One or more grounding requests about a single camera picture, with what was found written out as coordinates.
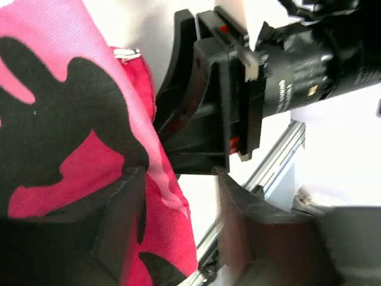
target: pink cloth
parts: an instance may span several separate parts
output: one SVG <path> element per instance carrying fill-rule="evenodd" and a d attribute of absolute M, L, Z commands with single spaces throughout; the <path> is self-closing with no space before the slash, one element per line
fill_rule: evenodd
<path fill-rule="evenodd" d="M 49 123 L 41 121 L 50 116 Z M 181 279 L 197 267 L 188 202 L 154 116 L 154 87 L 143 58 L 119 63 L 81 0 L 15 0 L 0 8 L 0 214 L 43 216 L 112 183 L 125 167 L 146 166 L 145 235 L 120 285 L 178 283 L 151 273 L 155 259 Z M 47 127 L 32 132 L 40 122 Z M 23 129 L 29 124 L 35 125 Z M 17 136 L 22 142 L 9 144 Z M 47 163 L 50 158 L 55 163 Z M 17 177 L 9 172 L 15 161 L 23 164 Z"/>

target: patterned fabric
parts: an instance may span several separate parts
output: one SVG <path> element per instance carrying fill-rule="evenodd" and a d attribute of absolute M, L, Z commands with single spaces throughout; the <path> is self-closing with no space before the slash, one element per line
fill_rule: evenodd
<path fill-rule="evenodd" d="M 81 0 L 0 7 L 0 215 L 43 216 L 145 166 L 145 209 L 120 285 L 177 285 L 196 269 L 196 248 L 152 126 L 143 58 L 116 60 Z"/>

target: red cloth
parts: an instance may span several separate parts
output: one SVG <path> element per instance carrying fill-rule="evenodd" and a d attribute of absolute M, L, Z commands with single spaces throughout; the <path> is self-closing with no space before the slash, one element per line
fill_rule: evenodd
<path fill-rule="evenodd" d="M 146 166 L 145 235 L 120 285 L 177 285 L 196 270 L 196 248 L 188 202 L 152 125 L 148 66 L 142 57 L 116 60 L 81 0 L 8 2 L 0 7 L 0 215 L 43 216 L 125 167 Z"/>

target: white surface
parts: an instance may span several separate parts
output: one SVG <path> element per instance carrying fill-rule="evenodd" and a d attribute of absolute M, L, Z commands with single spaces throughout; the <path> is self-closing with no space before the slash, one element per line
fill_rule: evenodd
<path fill-rule="evenodd" d="M 157 86 L 164 79 L 173 43 L 173 14 L 188 8 L 193 13 L 210 10 L 222 4 L 248 24 L 251 40 L 256 41 L 262 21 L 274 26 L 287 24 L 287 15 L 277 0 L 84 0 L 95 24 L 110 46 L 139 48 L 147 59 Z M 231 175 L 244 183 L 261 163 L 269 149 L 290 122 L 290 114 L 265 119 L 261 148 L 253 159 L 241 163 L 231 157 Z M 218 199 L 212 176 L 182 176 L 180 186 L 189 201 L 195 241 L 199 243 L 217 217 Z"/>

